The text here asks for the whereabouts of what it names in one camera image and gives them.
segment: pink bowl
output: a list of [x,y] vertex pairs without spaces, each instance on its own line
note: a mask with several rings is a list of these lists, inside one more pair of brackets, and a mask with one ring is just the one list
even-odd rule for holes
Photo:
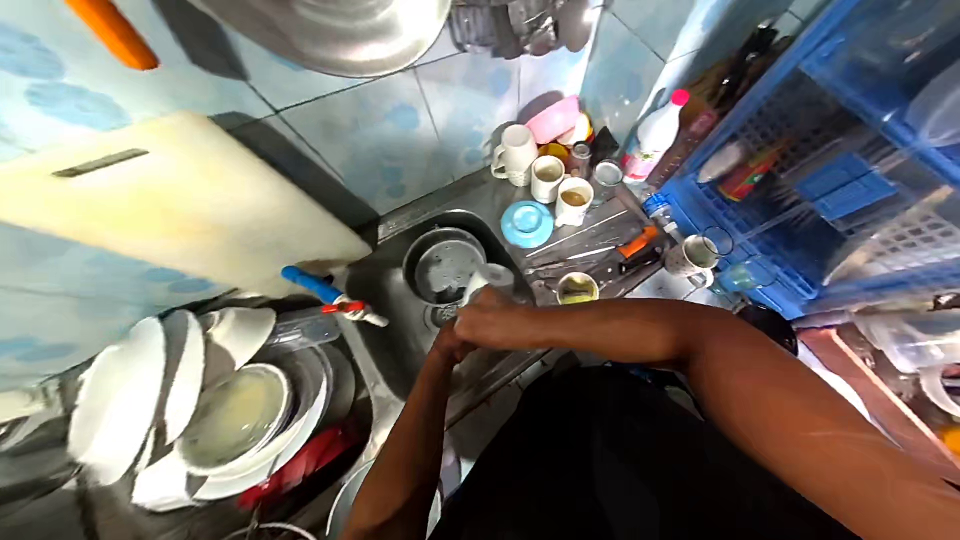
[[546,108],[527,122],[537,144],[546,144],[577,126],[580,96],[570,96]]

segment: light blue lid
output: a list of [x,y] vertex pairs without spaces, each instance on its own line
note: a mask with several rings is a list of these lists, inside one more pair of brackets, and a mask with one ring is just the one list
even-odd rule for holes
[[553,234],[553,214],[538,202],[518,201],[503,212],[500,229],[507,241],[518,248],[537,248]]

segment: orange handle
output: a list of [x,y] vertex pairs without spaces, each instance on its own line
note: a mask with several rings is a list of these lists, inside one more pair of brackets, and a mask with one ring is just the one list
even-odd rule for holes
[[653,240],[656,237],[656,227],[644,227],[643,233],[640,236],[634,238],[634,241],[630,242],[629,244],[616,248],[616,251],[620,252],[620,255],[622,255],[623,258],[633,257],[636,252],[647,247],[647,244],[650,243],[650,240]]
[[109,0],[64,0],[127,67],[146,71],[160,65],[154,51]]

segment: pink bottle cap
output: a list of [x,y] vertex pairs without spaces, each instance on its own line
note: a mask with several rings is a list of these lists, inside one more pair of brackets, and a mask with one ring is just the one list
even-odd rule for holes
[[680,107],[686,105],[688,101],[690,101],[690,92],[684,89],[674,90],[673,95],[670,96],[670,103]]

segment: person's hand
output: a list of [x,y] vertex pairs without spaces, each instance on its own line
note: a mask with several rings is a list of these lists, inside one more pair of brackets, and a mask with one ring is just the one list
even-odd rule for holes
[[457,312],[455,330],[461,339],[488,349],[522,348],[523,318],[529,307],[487,285]]
[[450,321],[440,329],[440,333],[433,341],[433,349],[430,351],[451,365],[464,361],[464,358],[476,349],[475,346],[457,335],[457,332],[453,330],[454,323],[455,321]]

